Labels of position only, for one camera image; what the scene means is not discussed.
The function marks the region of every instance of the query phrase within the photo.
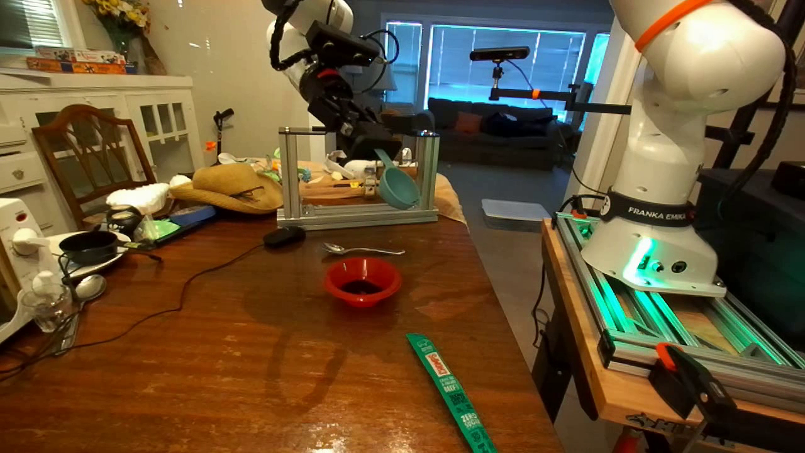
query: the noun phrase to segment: wooden chair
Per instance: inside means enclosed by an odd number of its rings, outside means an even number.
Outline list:
[[[155,182],[134,123],[111,110],[65,105],[33,139],[77,228],[100,225],[111,191]]]

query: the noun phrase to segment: green ruler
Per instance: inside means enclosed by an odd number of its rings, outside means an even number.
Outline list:
[[[433,386],[438,387],[438,395],[445,400],[464,440],[471,446],[474,453],[493,453],[498,451],[495,442],[487,439],[469,393],[461,387],[461,383],[452,378],[450,367],[435,349],[435,345],[421,334],[411,333],[406,334],[408,345],[428,369]]]

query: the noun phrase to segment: desk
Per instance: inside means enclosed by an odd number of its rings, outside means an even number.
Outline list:
[[[655,393],[647,378],[615,372],[603,367],[599,354],[599,329],[593,324],[591,313],[583,304],[587,294],[579,284],[570,257],[565,255],[565,246],[550,221],[540,225],[540,240],[543,240],[549,280],[555,300],[555,315],[553,315],[555,329],[559,329],[555,334],[565,339],[553,352],[565,354],[565,362],[573,372],[587,415],[593,421],[601,417],[609,423],[633,426],[633,428],[647,428],[659,434],[693,430],[693,423],[700,423],[700,417],[693,417],[690,423],[684,423]],[[540,387],[555,391],[555,383],[553,386],[549,383],[550,378],[535,376],[535,379],[540,379]],[[784,413],[777,407],[764,407],[744,400],[738,400],[738,405],[749,413],[763,413],[763,415],[805,426],[805,415],[799,413]]]
[[[77,343],[186,289],[183,309],[2,383],[0,451],[466,451],[406,333],[440,348],[501,451],[559,451],[464,225],[309,231],[266,251],[271,228],[218,220],[160,246],[163,264],[123,257]],[[325,241],[406,246],[403,293],[368,313],[335,304]]]

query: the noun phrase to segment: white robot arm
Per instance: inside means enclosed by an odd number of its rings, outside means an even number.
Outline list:
[[[767,93],[784,45],[724,0],[611,0],[611,7],[648,75],[633,96],[603,221],[581,257],[636,289],[721,298],[718,257],[690,227],[705,119]]]
[[[338,134],[347,159],[374,159],[374,148],[401,152],[379,119],[353,101],[343,65],[369,65],[379,50],[353,38],[353,9],[345,0],[261,0],[276,16],[270,33],[270,60],[281,71],[306,110]]]

